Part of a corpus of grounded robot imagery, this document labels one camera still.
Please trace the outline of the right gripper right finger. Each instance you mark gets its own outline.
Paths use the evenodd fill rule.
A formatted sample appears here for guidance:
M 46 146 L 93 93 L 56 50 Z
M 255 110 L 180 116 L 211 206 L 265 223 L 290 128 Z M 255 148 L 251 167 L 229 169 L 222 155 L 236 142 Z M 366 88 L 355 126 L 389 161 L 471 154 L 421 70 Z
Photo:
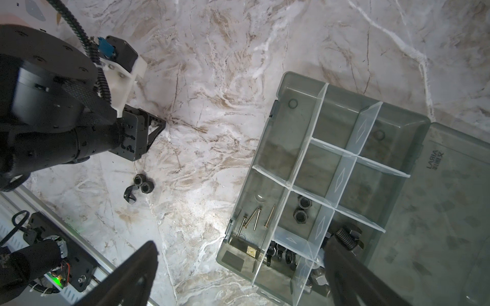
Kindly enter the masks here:
M 335 305 L 409 305 L 335 236 L 324 247 L 324 265 Z

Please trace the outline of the black hex bolt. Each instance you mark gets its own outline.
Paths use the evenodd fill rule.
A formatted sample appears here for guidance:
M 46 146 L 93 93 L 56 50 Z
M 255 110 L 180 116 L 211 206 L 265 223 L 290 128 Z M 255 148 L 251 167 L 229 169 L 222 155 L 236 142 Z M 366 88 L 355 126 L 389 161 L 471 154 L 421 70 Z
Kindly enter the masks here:
M 361 241 L 362 229 L 352 223 L 344 224 L 334 235 L 348 251 L 364 249 L 364 243 Z

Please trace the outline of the silver hex nut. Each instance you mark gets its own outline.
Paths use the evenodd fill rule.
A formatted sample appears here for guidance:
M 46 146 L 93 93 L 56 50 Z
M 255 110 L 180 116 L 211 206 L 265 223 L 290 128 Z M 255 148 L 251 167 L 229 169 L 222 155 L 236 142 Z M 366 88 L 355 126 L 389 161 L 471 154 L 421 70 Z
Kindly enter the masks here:
M 330 286 L 323 267 L 313 269 L 310 273 L 309 280 L 311 281 L 313 292 L 324 297 L 328 297 L 330 295 Z

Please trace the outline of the grey compartment organizer box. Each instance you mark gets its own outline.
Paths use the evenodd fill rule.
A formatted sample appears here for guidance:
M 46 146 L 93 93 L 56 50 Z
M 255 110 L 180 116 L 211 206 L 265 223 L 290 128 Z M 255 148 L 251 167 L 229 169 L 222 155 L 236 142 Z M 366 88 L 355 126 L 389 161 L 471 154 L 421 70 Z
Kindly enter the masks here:
M 312 201 L 297 224 L 298 197 Z M 243 215 L 276 211 L 236 237 Z M 278 305 L 329 305 L 313 269 L 344 224 L 352 254 L 412 305 L 489 304 L 489 144 L 426 116 L 294 72 L 283 75 L 217 262 Z M 265 253 L 296 253 L 296 270 Z

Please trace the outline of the black hex nut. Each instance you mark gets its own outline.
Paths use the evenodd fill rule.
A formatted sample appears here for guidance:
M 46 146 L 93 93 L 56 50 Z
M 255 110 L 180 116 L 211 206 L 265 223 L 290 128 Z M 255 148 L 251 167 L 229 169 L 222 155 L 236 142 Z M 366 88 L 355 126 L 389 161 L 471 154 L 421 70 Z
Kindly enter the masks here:
M 305 224 L 309 218 L 308 213 L 303 209 L 296 209 L 293 218 L 297 224 Z
M 298 206 L 302 210 L 308 210 L 312 207 L 312 201 L 305 196 L 300 196 L 298 197 Z
M 141 186 L 140 186 L 140 190 L 144 194 L 152 193 L 153 190 L 154 190 L 154 184 L 153 184 L 153 182 L 151 182 L 151 181 L 145 181 L 145 182 L 143 182 L 141 184 Z

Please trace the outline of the black round nut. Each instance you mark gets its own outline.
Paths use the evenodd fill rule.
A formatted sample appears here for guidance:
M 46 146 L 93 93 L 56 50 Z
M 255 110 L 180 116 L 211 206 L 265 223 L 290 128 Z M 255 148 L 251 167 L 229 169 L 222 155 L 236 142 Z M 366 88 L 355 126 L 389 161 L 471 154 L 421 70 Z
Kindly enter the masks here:
M 133 178 L 133 184 L 136 187 L 140 187 L 147 181 L 146 176 L 144 174 L 136 174 L 136 176 Z

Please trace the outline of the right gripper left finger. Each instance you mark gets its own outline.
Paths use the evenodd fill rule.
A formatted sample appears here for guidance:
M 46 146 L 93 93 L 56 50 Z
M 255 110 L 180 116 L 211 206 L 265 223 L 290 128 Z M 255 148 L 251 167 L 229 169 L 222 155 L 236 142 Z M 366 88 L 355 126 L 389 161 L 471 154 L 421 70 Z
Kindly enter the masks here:
M 77 305 L 147 305 L 158 268 L 158 250 L 146 242 Z

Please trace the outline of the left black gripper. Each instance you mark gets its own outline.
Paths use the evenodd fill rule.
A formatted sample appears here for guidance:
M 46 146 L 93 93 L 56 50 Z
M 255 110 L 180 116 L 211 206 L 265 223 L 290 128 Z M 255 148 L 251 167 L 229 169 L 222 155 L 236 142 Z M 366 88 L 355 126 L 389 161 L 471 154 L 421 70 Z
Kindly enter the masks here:
M 111 152 L 129 161 L 147 153 L 156 138 L 164 131 L 167 121 L 140 108 L 125 105 L 122 117 L 112 125 L 77 127 L 76 163 L 91 156 Z

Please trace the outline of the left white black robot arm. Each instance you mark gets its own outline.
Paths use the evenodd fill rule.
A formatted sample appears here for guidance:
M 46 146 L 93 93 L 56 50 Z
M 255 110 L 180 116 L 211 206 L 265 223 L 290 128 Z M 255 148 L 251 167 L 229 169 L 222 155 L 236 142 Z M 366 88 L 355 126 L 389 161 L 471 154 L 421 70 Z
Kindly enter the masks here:
M 140 159 L 166 122 L 94 90 L 96 67 L 70 44 L 37 29 L 1 26 L 1 191 L 38 170 L 111 152 Z

